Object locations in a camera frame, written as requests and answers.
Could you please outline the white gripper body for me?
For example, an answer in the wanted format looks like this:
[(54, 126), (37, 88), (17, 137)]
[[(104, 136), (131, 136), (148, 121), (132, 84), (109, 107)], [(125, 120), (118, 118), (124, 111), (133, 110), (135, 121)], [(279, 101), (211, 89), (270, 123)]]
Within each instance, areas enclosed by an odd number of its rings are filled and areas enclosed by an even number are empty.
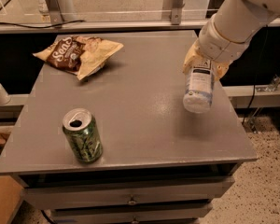
[(233, 62), (249, 47), (251, 39), (239, 43), (225, 38), (216, 28), (215, 17), (213, 15), (199, 32), (199, 52), (205, 58), (218, 63)]

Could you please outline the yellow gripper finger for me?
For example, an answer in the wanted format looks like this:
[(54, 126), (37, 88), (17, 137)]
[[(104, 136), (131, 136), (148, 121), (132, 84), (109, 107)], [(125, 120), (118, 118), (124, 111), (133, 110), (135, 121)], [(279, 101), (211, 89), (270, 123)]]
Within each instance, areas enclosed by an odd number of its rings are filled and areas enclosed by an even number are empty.
[(186, 57), (184, 59), (183, 74), (186, 75), (194, 64), (201, 62), (203, 59), (204, 56), (200, 51), (199, 40), (196, 39), (195, 42), (189, 48)]
[(225, 76), (227, 71), (229, 70), (230, 63), (229, 62), (216, 62), (212, 61), (212, 70), (214, 74), (214, 81), (219, 81), (222, 77)]

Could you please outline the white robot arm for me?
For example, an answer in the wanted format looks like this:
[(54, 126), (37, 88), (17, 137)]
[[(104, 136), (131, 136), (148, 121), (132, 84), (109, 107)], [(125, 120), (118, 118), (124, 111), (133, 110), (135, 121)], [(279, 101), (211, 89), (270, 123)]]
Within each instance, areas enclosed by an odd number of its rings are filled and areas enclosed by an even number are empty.
[(224, 0), (199, 32), (183, 62), (183, 72), (210, 61), (222, 78), (249, 47), (253, 36), (280, 16), (280, 0)]

